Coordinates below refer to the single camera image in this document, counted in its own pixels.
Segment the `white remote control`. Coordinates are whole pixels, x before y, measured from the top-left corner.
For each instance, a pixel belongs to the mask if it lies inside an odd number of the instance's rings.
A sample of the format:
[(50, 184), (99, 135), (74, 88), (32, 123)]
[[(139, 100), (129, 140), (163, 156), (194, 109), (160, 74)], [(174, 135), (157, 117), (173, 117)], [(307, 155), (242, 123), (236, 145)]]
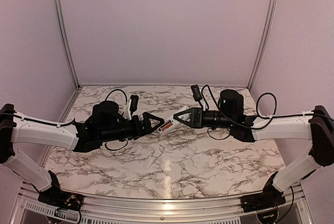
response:
[(164, 124), (157, 129), (157, 134), (159, 136), (166, 136), (181, 125), (180, 120), (187, 121), (189, 117), (189, 113), (181, 115), (178, 120), (174, 119), (173, 116), (170, 116), (165, 120)]

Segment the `orange AAA battery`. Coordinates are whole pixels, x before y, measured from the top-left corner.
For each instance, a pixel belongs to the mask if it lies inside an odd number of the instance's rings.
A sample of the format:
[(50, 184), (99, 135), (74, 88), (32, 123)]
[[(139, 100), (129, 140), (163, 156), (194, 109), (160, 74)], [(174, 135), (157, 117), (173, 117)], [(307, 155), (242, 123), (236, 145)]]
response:
[(174, 123), (171, 120), (168, 120), (167, 122), (165, 122), (162, 126), (161, 126), (161, 130), (164, 132), (167, 129), (169, 129), (170, 127), (172, 127), (174, 125)]

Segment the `white battery cover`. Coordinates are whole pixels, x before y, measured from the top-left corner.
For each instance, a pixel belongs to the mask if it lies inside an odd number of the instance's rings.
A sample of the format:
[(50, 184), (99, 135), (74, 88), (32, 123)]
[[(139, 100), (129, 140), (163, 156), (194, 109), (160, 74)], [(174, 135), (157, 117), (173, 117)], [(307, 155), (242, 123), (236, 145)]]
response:
[(144, 167), (145, 169), (150, 169), (150, 167), (153, 165), (154, 161), (155, 161), (155, 157), (154, 157), (154, 156), (149, 156), (149, 157), (146, 159), (146, 161), (145, 161), (143, 167)]

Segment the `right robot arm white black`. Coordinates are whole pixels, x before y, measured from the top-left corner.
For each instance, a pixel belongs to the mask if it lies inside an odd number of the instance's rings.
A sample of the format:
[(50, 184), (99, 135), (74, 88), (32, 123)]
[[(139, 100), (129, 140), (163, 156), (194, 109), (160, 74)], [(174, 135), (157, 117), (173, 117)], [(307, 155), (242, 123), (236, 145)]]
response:
[(254, 143), (266, 139), (310, 140), (309, 152), (296, 158), (286, 168), (273, 174), (259, 194), (258, 202), (270, 207), (292, 184), (308, 177), (320, 167), (333, 164), (333, 119), (323, 106), (301, 114), (247, 116), (244, 98), (237, 91), (225, 89), (215, 102), (216, 110), (189, 108), (173, 118), (191, 128), (225, 128), (235, 139)]

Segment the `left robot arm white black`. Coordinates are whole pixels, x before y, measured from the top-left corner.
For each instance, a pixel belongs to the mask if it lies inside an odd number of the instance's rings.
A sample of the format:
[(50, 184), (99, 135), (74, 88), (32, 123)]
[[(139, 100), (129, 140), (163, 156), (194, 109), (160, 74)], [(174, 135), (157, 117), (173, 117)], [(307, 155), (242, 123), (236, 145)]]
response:
[(1, 108), (1, 164), (30, 182), (37, 192), (44, 193), (55, 206), (66, 201), (57, 177), (34, 162), (17, 147), (17, 143), (61, 147), (73, 152), (87, 153), (99, 149), (104, 142), (136, 140), (153, 133), (164, 119), (144, 112), (133, 115), (128, 103), (124, 113), (113, 101), (102, 101), (93, 106), (88, 119), (79, 123), (44, 121), (15, 111), (13, 104)]

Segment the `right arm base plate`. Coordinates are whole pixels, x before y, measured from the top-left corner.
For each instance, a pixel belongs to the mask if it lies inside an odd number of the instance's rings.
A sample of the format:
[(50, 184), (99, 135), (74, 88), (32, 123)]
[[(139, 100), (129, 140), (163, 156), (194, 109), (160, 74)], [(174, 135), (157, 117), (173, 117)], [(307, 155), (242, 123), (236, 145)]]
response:
[(284, 195), (273, 196), (270, 193), (264, 192), (241, 197), (241, 207), (245, 213), (278, 207), (285, 203), (286, 200)]

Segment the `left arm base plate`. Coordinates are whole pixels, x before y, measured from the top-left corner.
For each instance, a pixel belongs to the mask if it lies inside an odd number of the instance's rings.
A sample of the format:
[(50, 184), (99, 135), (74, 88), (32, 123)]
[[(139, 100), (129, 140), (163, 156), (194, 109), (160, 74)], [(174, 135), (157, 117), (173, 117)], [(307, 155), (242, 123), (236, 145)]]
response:
[(84, 196), (77, 193), (61, 191), (60, 193), (46, 193), (39, 194), (38, 201), (52, 205), (60, 209), (69, 209), (79, 211), (82, 206)]

